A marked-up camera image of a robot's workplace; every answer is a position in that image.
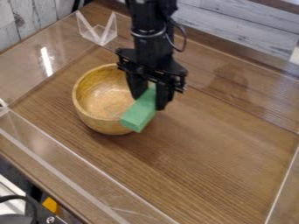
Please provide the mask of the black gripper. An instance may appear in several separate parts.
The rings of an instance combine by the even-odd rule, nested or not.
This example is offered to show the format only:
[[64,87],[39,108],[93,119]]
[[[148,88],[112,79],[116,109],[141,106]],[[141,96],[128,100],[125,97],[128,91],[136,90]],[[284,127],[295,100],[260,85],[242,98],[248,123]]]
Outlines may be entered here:
[[131,95],[136,100],[148,89],[148,81],[156,84],[155,106],[164,110],[173,99],[173,92],[183,92],[187,69],[173,59],[173,52],[181,52],[173,44],[173,35],[133,34],[133,48],[117,48],[117,67],[125,72]]

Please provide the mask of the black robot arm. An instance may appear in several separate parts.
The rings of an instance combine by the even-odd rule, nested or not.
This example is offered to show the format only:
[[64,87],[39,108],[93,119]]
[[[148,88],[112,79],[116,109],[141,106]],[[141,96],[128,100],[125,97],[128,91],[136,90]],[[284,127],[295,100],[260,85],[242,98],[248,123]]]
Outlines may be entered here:
[[177,11],[177,0],[125,0],[131,15],[133,48],[117,48],[117,68],[125,72],[131,95],[137,99],[155,84],[155,109],[164,110],[175,92],[185,87],[187,69],[173,58],[173,52],[183,52],[173,44],[173,28],[187,37],[181,25],[172,19]]

